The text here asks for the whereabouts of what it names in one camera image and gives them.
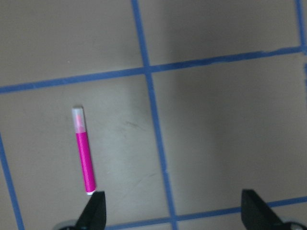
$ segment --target highlighter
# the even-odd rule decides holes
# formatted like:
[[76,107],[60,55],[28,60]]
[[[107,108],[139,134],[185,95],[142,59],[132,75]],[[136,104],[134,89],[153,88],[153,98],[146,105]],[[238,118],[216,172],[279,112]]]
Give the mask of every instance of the highlighter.
[[96,182],[94,177],[90,146],[86,132],[83,108],[74,107],[72,109],[72,118],[75,126],[85,191],[88,195],[92,195],[96,191]]

